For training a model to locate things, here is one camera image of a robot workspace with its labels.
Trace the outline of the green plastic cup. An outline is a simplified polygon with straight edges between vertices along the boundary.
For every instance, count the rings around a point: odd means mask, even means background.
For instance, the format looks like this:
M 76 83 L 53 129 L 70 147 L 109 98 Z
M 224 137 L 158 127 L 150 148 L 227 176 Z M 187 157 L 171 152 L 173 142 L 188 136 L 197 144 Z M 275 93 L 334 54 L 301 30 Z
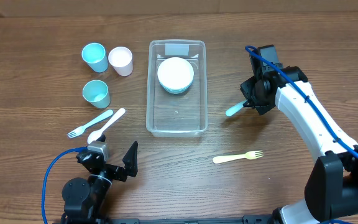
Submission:
M 88 82 L 82 91 L 83 98 L 99 109 L 107 108 L 110 105 L 109 88 L 101 80 L 92 80 Z

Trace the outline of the yellow plastic fork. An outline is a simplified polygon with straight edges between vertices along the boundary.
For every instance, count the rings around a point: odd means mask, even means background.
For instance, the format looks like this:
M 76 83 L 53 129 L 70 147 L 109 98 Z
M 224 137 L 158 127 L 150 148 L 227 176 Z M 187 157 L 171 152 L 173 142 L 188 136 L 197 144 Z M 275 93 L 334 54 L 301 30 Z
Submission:
M 258 159 L 264 156 L 263 151 L 249 151 L 245 154 L 227 155 L 227 156 L 216 156 L 213 157 L 214 164 L 221 164 L 225 162 L 235 161 L 239 159 Z

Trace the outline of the green-blue bowl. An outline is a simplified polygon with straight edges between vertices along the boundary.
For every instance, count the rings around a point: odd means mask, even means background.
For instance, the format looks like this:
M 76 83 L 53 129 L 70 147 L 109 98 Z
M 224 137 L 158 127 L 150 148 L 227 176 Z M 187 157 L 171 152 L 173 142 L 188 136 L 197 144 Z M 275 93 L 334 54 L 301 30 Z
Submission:
M 186 89 L 179 89 L 179 90 L 165 89 L 165 90 L 171 94 L 174 94 L 174 95 L 181 94 L 186 91 Z

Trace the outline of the blue bowl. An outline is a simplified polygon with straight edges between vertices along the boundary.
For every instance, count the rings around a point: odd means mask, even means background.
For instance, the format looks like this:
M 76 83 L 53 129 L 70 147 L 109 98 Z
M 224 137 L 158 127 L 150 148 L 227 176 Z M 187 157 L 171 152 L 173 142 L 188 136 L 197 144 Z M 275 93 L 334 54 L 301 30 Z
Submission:
M 169 93 L 171 94 L 180 94 L 180 93 L 183 93 L 185 92 L 190 86 L 186 86 L 186 87 L 183 87 L 183 88 L 179 88 L 179 89 L 176 89 L 176 88 L 169 88 L 167 86 L 164 86 L 162 85 L 162 87 Z

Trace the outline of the pink plastic cup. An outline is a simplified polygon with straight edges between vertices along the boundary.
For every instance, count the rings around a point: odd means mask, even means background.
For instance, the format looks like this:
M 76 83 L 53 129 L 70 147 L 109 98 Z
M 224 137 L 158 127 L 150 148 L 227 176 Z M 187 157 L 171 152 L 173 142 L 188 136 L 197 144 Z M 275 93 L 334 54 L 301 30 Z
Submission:
M 112 49 L 108 55 L 108 61 L 120 76 L 129 76 L 133 71 L 133 56 L 127 47 Z

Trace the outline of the blue plastic cup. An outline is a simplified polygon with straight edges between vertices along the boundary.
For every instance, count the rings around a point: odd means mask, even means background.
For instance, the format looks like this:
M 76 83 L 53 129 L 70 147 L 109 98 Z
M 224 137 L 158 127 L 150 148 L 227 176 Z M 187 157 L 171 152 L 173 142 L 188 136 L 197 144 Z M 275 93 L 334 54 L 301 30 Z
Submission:
M 105 72 L 108 69 L 106 49 L 99 43 L 87 44 L 83 47 L 81 56 L 89 67 L 97 73 Z

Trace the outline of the pink plastic bowl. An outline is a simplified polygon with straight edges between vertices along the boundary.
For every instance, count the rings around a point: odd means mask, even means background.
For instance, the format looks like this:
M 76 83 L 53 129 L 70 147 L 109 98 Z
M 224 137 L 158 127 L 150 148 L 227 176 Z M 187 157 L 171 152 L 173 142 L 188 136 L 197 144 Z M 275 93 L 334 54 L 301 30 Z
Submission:
M 160 84 L 169 90 L 188 88 L 194 79 L 194 69 L 189 61 L 180 57 L 164 60 L 157 69 Z

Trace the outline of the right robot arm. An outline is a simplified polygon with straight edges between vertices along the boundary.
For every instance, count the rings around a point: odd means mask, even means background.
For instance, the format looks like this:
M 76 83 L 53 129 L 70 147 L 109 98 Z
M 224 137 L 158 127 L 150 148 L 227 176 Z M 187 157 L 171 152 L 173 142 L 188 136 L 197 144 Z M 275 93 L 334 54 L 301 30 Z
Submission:
M 283 72 L 286 78 L 257 65 L 253 76 L 241 84 L 245 106 L 259 114 L 278 108 L 314 159 L 304 198 L 275 209 L 268 223 L 323 223 L 358 214 L 358 143 L 323 108 L 298 67 Z

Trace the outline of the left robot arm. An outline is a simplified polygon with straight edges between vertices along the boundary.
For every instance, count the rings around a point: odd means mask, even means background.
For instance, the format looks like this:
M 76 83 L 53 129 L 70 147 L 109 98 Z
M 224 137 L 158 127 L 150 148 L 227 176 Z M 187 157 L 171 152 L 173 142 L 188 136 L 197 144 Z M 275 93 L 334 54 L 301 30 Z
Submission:
M 125 182 L 128 177 L 138 173 L 138 142 L 133 142 L 122 161 L 124 166 L 108 164 L 108 145 L 106 137 L 101 136 L 77 154 L 77 162 L 89 172 L 89 177 L 74 178 L 63 187 L 64 213 L 61 223 L 112 223 L 111 219 L 101 214 L 105 196 L 117 180 Z

